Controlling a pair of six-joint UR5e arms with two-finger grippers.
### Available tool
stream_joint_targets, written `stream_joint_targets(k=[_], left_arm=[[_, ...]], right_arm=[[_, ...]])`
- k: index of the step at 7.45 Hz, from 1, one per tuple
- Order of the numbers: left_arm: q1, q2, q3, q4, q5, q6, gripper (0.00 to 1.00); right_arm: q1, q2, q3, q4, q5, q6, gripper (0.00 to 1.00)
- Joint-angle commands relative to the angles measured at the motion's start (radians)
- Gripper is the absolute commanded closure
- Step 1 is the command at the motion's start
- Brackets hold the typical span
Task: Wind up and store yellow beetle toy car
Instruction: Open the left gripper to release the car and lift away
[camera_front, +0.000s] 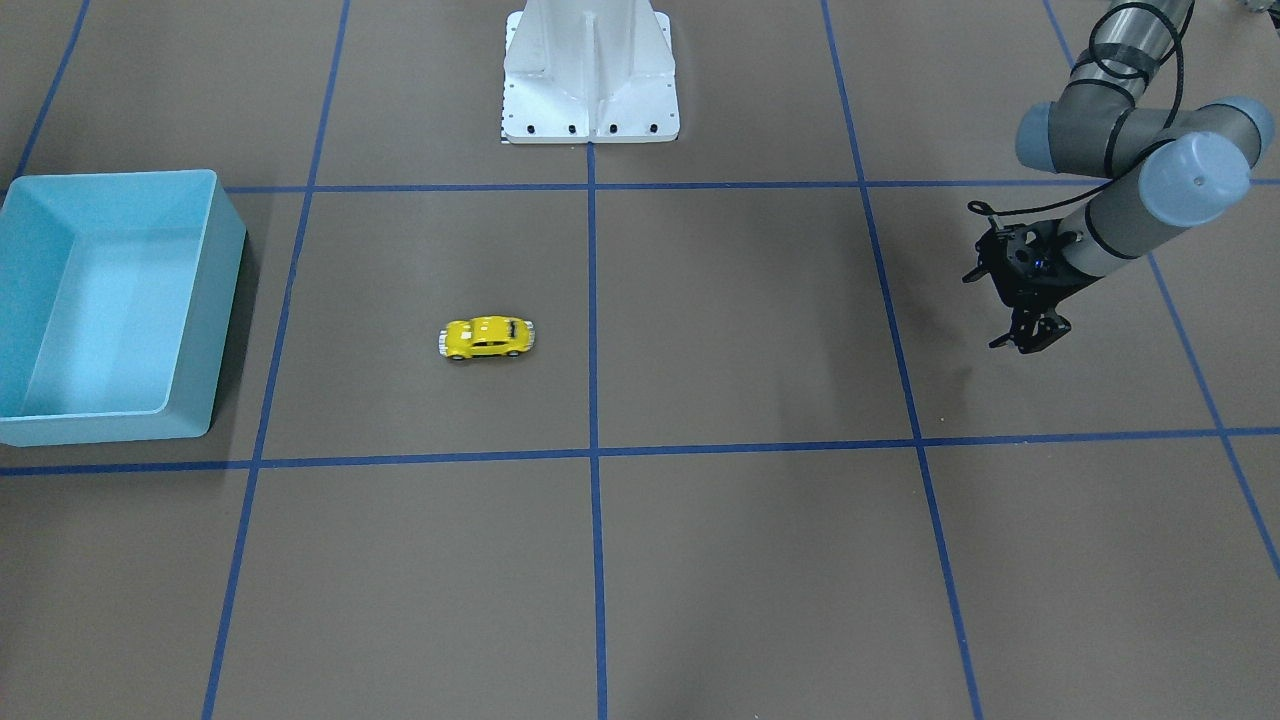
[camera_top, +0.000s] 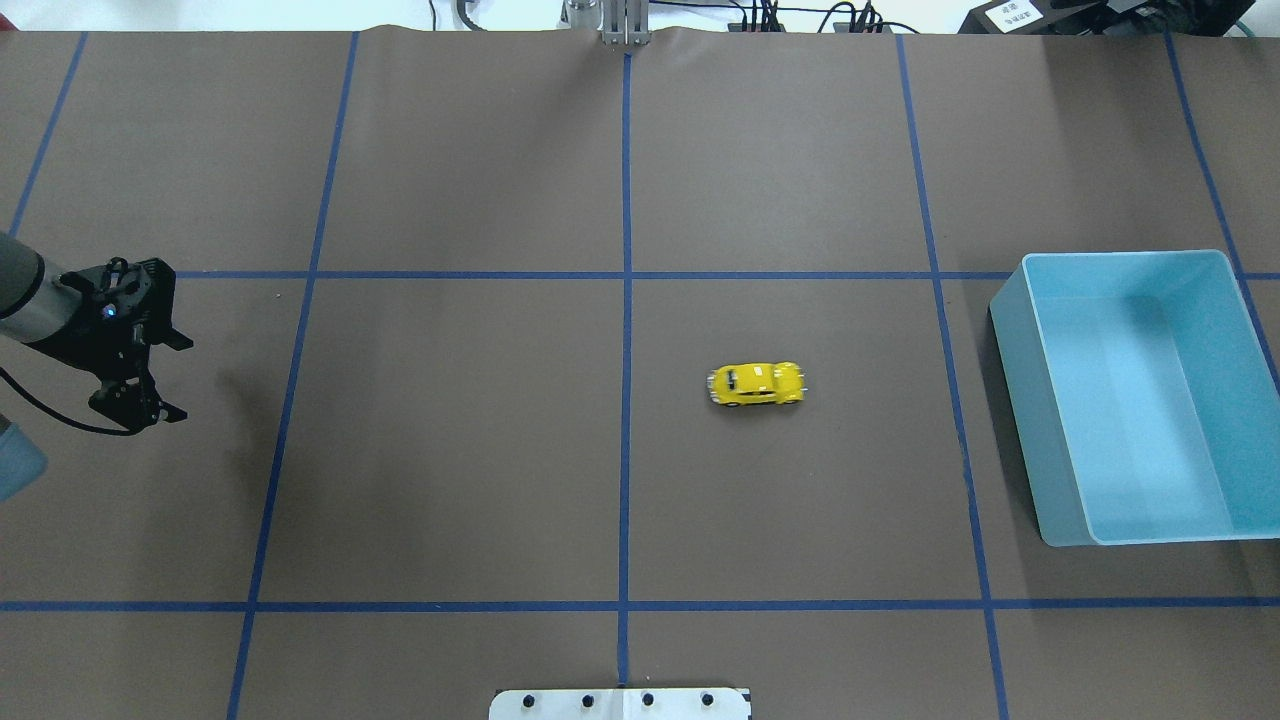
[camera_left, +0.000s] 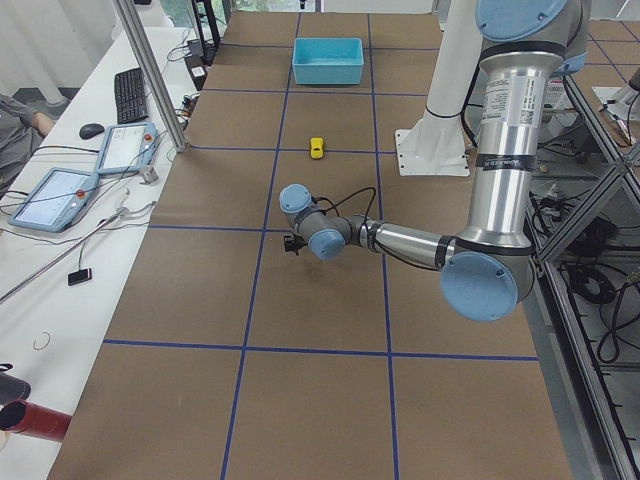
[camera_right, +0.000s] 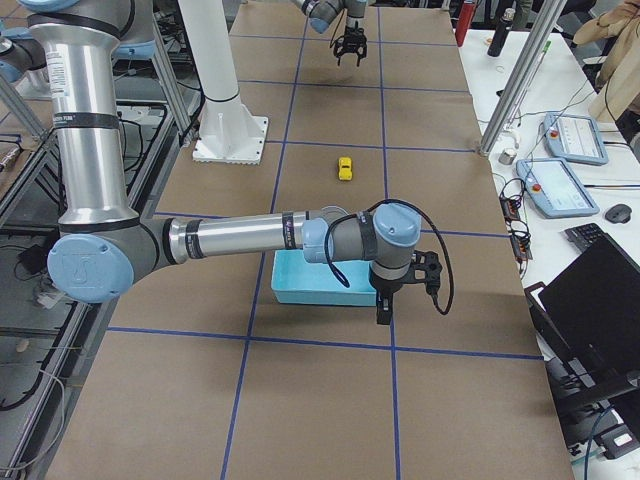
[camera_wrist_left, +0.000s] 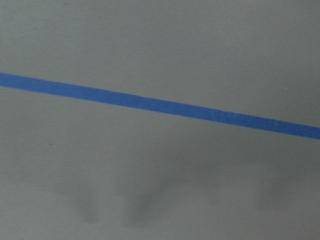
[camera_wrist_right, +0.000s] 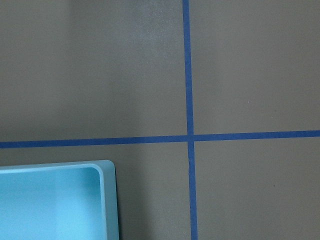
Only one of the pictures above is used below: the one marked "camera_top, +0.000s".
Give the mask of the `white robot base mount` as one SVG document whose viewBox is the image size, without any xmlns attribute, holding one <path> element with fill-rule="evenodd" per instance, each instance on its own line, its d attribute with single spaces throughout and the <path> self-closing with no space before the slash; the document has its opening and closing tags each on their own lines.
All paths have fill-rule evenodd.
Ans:
<svg viewBox="0 0 1280 720">
<path fill-rule="evenodd" d="M 750 691 L 731 687 L 512 689 L 489 719 L 751 719 Z"/>
</svg>

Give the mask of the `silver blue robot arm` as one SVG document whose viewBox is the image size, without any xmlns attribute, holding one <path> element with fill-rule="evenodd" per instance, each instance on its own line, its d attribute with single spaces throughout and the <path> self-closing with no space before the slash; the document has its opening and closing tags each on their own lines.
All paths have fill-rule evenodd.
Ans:
<svg viewBox="0 0 1280 720">
<path fill-rule="evenodd" d="M 9 370 L 3 383 L 32 407 L 72 429 L 132 437 L 189 414 L 168 402 L 150 369 L 151 350 L 186 351 L 195 342 L 173 324 L 177 273 L 164 260 L 111 258 L 65 270 L 10 234 L 1 238 L 1 333 L 65 366 L 93 375 L 87 405 L 111 424 L 76 420 L 28 391 Z"/>
</svg>

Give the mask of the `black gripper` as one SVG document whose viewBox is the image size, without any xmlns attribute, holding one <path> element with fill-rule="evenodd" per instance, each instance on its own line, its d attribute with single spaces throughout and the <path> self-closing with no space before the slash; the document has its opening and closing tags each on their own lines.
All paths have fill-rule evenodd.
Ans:
<svg viewBox="0 0 1280 720">
<path fill-rule="evenodd" d="M 102 382 L 88 406 L 122 429 L 184 421 L 188 413 L 161 398 L 148 365 L 154 346 L 174 351 L 195 346 L 174 327 L 173 268 L 159 258 L 138 263 L 113 258 L 58 281 L 78 305 L 69 322 L 45 340 L 45 352 Z"/>
</svg>

